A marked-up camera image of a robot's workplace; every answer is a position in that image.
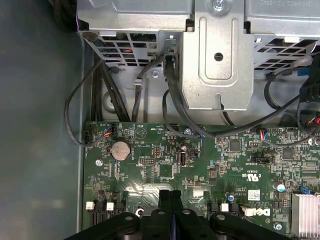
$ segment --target heatsink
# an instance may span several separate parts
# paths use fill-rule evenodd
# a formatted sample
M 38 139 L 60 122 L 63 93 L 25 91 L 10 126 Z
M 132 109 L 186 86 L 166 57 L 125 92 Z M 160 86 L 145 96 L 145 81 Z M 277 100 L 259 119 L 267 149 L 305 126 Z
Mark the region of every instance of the heatsink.
M 293 194 L 291 233 L 299 238 L 318 238 L 320 195 Z

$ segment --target metal tab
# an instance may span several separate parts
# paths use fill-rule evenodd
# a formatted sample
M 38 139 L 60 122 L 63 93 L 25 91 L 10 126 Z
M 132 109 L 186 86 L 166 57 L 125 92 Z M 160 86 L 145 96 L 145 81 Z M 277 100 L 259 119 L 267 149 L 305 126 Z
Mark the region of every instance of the metal tab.
M 244 0 L 195 1 L 195 31 L 184 32 L 181 88 L 189 109 L 246 110 L 253 93 L 254 36 L 244 33 Z

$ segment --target green circuit board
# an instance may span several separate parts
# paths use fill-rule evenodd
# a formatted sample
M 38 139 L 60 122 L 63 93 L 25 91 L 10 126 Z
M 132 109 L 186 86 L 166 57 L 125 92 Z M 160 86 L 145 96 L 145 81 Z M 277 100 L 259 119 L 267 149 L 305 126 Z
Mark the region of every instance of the green circuit board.
M 108 122 L 88 122 L 87 140 L 94 141 L 110 126 L 112 135 L 84 152 L 83 229 L 122 211 L 157 207 L 159 190 L 164 189 L 180 190 L 184 207 L 207 218 L 212 204 L 254 209 L 252 216 L 242 217 L 273 231 L 275 223 L 281 224 L 277 232 L 291 236 L 292 192 L 301 186 L 320 191 L 320 146 L 308 142 L 275 148 L 261 140 L 257 129 L 223 138 L 189 139 L 169 132 L 163 124 Z M 183 132 L 186 127 L 175 128 Z M 230 126 L 205 128 L 213 132 Z M 305 137 L 298 128 L 265 129 L 274 143 Z M 115 160 L 110 151 L 117 141 L 130 146 L 125 160 Z M 285 186 L 284 192 L 276 190 L 277 183 Z M 88 210 L 88 202 L 121 205 L 97 216 Z

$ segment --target round hole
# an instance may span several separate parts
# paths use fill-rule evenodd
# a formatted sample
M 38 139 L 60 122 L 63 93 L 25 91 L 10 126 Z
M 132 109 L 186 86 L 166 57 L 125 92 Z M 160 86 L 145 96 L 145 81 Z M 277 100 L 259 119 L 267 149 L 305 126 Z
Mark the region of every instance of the round hole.
M 183 209 L 183 210 L 182 210 L 182 213 L 188 215 L 188 214 L 190 214 L 191 212 L 190 212 L 188 209 Z
M 217 62 L 221 62 L 221 61 L 224 59 L 224 56 L 222 55 L 222 53 L 217 52 L 217 53 L 214 55 L 214 59 L 215 59 Z

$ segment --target barcode label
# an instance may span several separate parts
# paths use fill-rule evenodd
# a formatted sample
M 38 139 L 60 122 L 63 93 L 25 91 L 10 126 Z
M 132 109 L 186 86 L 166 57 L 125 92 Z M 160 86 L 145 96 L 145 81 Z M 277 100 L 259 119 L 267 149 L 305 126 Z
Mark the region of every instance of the barcode label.
M 248 201 L 260 201 L 260 190 L 248 190 Z

